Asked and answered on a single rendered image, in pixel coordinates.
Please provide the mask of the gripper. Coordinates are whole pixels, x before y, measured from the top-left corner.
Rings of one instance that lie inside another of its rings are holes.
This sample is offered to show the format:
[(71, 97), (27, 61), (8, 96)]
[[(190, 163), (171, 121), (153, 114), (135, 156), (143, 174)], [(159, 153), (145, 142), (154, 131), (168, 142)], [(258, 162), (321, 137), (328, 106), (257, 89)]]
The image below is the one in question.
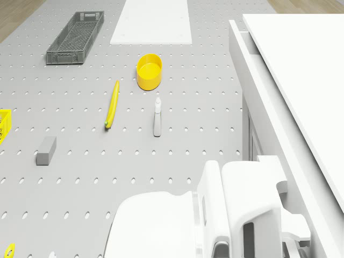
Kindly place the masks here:
[(308, 258), (303, 247), (310, 246), (311, 232), (303, 215), (281, 208), (283, 258)]

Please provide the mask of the white cabinet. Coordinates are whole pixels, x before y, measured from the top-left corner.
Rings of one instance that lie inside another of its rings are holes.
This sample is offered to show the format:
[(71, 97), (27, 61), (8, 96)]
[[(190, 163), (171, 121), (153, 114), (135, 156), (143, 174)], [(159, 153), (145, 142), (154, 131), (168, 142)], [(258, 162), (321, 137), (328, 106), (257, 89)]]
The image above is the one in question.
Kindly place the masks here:
[(329, 258), (344, 258), (344, 14), (243, 20), (340, 207)]

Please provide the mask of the small white bottle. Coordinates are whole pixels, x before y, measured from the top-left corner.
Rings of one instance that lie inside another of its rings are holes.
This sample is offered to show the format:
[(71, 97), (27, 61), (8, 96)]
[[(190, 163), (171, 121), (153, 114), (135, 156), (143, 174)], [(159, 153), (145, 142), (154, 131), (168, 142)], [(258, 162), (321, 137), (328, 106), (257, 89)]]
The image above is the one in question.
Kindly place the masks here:
[(154, 110), (154, 130), (153, 134), (155, 137), (161, 136), (161, 99), (159, 97), (155, 100), (155, 110)]

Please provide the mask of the yellow bowl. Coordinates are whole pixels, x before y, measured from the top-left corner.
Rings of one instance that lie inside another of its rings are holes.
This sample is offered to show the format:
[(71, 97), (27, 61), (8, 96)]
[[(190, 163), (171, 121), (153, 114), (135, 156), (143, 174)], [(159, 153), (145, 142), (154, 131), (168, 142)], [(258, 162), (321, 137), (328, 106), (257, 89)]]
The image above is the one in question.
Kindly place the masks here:
[(142, 90), (150, 91), (162, 79), (162, 61), (156, 54), (146, 54), (137, 63), (137, 83)]

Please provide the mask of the banana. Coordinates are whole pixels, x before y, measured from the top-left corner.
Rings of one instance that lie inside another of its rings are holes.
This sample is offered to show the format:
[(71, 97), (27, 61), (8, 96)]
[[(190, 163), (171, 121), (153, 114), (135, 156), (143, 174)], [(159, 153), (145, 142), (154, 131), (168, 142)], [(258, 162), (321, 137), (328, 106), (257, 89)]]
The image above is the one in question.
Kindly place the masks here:
[(118, 102), (118, 95), (119, 95), (119, 81), (116, 81), (111, 97), (110, 107), (107, 113), (107, 118), (105, 121), (105, 128), (109, 129), (112, 126), (112, 123), (114, 121), (114, 116), (116, 113), (116, 107)]

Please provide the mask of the white board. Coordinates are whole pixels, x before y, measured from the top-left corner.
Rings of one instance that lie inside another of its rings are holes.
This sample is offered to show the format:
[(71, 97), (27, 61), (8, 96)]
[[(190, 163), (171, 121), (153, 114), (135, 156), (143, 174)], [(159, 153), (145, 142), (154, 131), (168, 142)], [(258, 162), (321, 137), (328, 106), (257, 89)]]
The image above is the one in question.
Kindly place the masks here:
[(187, 0), (126, 0), (110, 44), (191, 45)]

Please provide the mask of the grey cube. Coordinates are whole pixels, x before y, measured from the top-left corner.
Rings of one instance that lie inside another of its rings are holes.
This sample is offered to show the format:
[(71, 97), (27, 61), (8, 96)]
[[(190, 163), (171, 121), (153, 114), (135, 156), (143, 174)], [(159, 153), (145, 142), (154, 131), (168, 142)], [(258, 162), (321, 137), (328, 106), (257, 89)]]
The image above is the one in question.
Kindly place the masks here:
[(56, 150), (56, 136), (47, 136), (38, 148), (37, 166), (48, 166)]

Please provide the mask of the dark grey basket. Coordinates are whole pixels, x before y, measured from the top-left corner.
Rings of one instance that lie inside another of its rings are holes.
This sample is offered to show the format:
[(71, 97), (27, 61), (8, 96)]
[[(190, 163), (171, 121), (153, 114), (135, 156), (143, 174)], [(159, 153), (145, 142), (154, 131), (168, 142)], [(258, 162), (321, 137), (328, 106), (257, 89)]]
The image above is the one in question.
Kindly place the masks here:
[(104, 11), (75, 12), (46, 52), (48, 65), (83, 64), (104, 23)]

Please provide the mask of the yellow basket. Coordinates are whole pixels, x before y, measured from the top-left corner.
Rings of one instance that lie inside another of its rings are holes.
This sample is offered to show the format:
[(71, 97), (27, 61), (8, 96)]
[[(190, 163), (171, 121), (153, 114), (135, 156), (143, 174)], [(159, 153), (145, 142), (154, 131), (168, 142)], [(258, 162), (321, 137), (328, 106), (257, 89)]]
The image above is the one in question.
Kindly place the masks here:
[(11, 110), (0, 109), (0, 145), (11, 130)]

